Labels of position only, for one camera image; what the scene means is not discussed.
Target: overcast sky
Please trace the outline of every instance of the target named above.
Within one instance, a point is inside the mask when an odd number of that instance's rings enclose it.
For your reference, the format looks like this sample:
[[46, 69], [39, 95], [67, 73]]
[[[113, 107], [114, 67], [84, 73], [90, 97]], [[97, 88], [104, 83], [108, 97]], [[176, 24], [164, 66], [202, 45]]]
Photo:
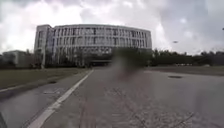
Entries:
[[224, 50], [224, 0], [0, 0], [0, 52], [33, 50], [37, 25], [82, 23], [150, 30], [158, 49]]

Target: lawn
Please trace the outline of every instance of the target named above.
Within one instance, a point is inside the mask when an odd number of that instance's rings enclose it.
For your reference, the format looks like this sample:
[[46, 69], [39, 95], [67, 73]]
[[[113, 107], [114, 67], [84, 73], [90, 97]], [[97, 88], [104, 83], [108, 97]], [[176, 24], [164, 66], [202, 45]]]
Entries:
[[224, 66], [212, 66], [212, 67], [168, 66], [168, 67], [150, 67], [149, 69], [155, 70], [155, 71], [165, 71], [165, 72], [224, 76]]
[[60, 79], [84, 70], [77, 68], [0, 70], [0, 89], [51, 77], [58, 77]]

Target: manhole cover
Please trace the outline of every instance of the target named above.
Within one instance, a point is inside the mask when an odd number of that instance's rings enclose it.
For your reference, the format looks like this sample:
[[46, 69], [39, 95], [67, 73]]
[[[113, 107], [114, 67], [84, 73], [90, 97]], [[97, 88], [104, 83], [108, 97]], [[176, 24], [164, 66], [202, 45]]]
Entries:
[[170, 78], [180, 79], [182, 76], [169, 76]]
[[49, 83], [49, 84], [55, 84], [55, 83], [57, 83], [57, 81], [55, 81], [55, 80], [51, 80], [51, 81], [48, 81], [48, 83]]

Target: white lane line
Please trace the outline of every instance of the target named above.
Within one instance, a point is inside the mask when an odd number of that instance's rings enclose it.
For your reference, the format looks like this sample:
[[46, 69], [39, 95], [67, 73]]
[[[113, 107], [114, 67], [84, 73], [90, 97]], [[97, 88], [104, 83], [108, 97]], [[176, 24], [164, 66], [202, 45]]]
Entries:
[[51, 116], [55, 112], [56, 109], [58, 109], [61, 106], [61, 103], [66, 100], [73, 91], [79, 85], [86, 79], [88, 76], [93, 72], [90, 71], [84, 78], [82, 78], [78, 83], [76, 83], [73, 87], [71, 87], [65, 94], [63, 94], [60, 98], [57, 99], [56, 102], [54, 102], [52, 105], [50, 105], [47, 109], [44, 110], [44, 112], [37, 118], [35, 119], [27, 128], [40, 128], [44, 122], [47, 120], [48, 117]]

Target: multi-story building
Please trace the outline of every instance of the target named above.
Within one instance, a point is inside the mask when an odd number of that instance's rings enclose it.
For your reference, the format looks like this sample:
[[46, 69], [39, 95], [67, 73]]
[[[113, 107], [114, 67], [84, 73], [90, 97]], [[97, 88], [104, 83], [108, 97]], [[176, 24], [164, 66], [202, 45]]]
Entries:
[[151, 33], [147, 30], [113, 25], [50, 25], [37, 26], [34, 51], [40, 51], [45, 63], [46, 53], [60, 61], [59, 55], [69, 60], [77, 52], [109, 54], [114, 48], [136, 47], [151, 49]]

